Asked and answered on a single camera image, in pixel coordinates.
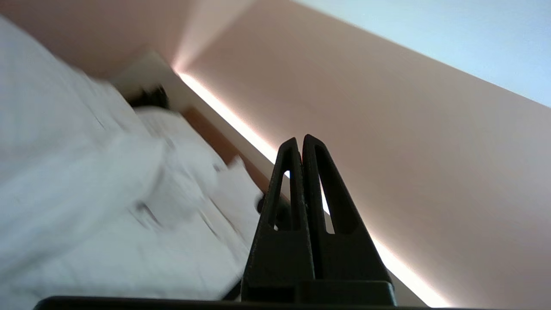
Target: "wooden headboard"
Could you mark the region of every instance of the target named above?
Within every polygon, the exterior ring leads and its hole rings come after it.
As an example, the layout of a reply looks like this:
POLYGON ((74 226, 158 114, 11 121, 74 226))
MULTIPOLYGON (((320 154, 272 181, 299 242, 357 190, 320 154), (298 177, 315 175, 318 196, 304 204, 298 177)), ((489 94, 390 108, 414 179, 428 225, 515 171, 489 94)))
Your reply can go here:
POLYGON ((251 163, 224 135, 216 129, 197 109, 189 108, 181 113, 182 116, 190 123, 203 139, 220 155, 222 160, 228 164, 239 156, 245 163, 245 168, 251 176, 251 179, 256 183, 256 186, 266 193, 268 190, 269 179, 260 172, 258 168, 251 163))

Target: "dark object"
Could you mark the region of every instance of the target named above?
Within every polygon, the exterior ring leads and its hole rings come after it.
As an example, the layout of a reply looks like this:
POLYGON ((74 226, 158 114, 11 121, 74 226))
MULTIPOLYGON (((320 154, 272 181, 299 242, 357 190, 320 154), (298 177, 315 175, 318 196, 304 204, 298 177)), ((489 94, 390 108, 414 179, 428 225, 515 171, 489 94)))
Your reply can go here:
POLYGON ((295 138, 279 148, 243 275, 244 302, 51 297, 35 309, 396 309, 390 277, 326 146, 307 135, 302 154, 301 161, 295 138), (289 216, 276 231, 286 170, 289 216), (320 180, 335 234, 325 231, 320 180))
POLYGON ((142 94, 136 98, 128 100, 133 108, 141 106, 158 106, 163 109, 169 109, 169 98, 166 96, 165 89, 162 86, 155 88, 151 92, 142 90, 142 94))

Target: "white bedding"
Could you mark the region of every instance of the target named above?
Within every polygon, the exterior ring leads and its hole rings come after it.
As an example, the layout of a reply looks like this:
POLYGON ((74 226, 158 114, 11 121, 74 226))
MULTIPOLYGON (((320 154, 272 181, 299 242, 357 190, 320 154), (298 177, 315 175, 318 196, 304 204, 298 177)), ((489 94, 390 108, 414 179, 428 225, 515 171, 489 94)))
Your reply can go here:
POLYGON ((1 309, 52 295, 216 299, 235 283, 249 249, 210 201, 172 230, 128 211, 153 190, 164 143, 111 85, 0 16, 1 309))

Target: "led light strip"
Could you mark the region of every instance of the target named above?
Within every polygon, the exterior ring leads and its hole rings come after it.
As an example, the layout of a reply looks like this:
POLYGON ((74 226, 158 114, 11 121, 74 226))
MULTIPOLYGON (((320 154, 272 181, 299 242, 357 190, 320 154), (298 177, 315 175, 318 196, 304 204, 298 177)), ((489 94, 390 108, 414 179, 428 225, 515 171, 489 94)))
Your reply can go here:
MULTIPOLYGON (((186 83, 201 99, 203 99, 214 111, 216 111, 224 120, 226 120, 235 130, 237 130, 247 141, 249 141, 266 158, 275 164, 277 150, 269 145, 264 139, 256 134, 247 124, 245 124, 237 115, 223 104, 207 88, 202 86, 193 77, 180 73, 180 78, 186 83)), ((327 201, 322 190, 323 209, 329 214, 327 201)), ((441 297, 436 291, 428 285, 423 279, 415 274, 407 264, 399 260, 385 245, 373 238, 373 243, 377 247, 379 256, 385 266, 400 281, 402 281, 412 292, 417 295, 429 307, 451 307, 451 305, 441 297)))

